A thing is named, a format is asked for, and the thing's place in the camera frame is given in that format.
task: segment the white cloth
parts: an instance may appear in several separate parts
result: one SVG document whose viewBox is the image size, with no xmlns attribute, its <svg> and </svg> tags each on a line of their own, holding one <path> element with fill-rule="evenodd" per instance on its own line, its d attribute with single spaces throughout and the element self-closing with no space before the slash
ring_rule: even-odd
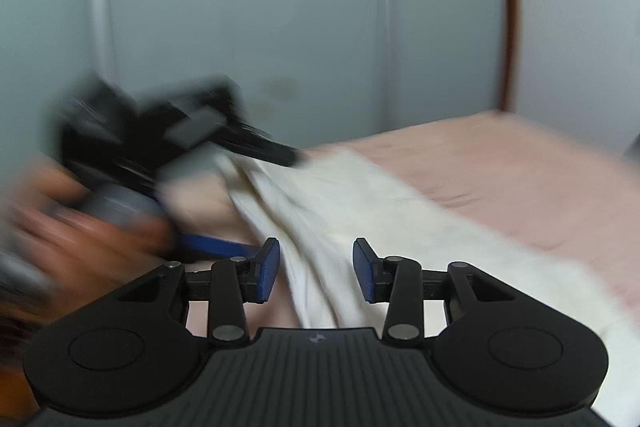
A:
<svg viewBox="0 0 640 427">
<path fill-rule="evenodd" d="M 379 257 L 401 255 L 424 269 L 466 261 L 599 334 L 609 371 L 594 409 L 615 427 L 640 423 L 640 331 L 588 268 L 463 219 L 347 150 L 296 169 L 242 157 L 225 157 L 220 169 L 257 237 L 280 241 L 303 327 L 382 329 L 386 305 L 364 301 L 351 266 L 357 237 Z M 425 334 L 436 335 L 446 325 L 442 303 L 425 302 L 424 318 Z"/>
</svg>

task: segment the ribbed black surface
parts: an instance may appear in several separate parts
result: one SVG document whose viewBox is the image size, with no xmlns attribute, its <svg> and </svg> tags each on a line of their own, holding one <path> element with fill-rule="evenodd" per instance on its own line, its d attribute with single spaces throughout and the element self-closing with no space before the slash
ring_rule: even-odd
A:
<svg viewBox="0 0 640 427">
<path fill-rule="evenodd" d="M 158 409 L 120 419 L 45 410 L 32 427 L 604 427 L 583 410 L 555 419 L 497 415 L 444 387 L 420 352 L 373 330 L 264 330 L 212 356 L 200 378 Z"/>
</svg>

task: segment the skin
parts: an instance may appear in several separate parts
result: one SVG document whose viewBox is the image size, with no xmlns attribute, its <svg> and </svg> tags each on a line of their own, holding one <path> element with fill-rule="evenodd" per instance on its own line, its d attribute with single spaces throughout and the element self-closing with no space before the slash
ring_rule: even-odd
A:
<svg viewBox="0 0 640 427">
<path fill-rule="evenodd" d="M 50 200 L 78 201 L 86 195 L 69 172 L 41 160 L 18 186 L 9 220 L 30 262 L 56 282 L 56 293 L 38 314 L 44 321 L 66 315 L 156 267 L 171 246 L 171 229 L 143 217 L 128 230 L 75 210 L 57 219 L 39 209 Z"/>
</svg>

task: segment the pink bedsheet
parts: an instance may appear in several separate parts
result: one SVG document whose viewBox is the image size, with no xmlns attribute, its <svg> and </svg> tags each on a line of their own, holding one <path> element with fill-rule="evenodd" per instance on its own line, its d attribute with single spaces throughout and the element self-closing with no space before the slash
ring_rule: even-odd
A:
<svg viewBox="0 0 640 427">
<path fill-rule="evenodd" d="M 634 166 L 497 112 L 343 145 L 462 216 L 588 264 L 640 322 L 640 171 Z M 215 176 L 186 180 L 170 194 L 191 229 L 255 243 Z M 248 318 L 252 329 L 296 325 L 284 278 L 268 304 L 248 309 Z"/>
</svg>

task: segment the white wall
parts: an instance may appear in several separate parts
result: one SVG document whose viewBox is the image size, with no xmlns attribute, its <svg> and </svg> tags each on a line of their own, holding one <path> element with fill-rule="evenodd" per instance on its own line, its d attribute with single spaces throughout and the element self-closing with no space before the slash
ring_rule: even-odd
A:
<svg viewBox="0 0 640 427">
<path fill-rule="evenodd" d="M 0 194 L 42 150 L 48 116 L 93 67 L 88 0 L 0 0 Z"/>
<path fill-rule="evenodd" d="M 640 0 L 522 0 L 516 112 L 624 152 L 640 133 Z"/>
</svg>

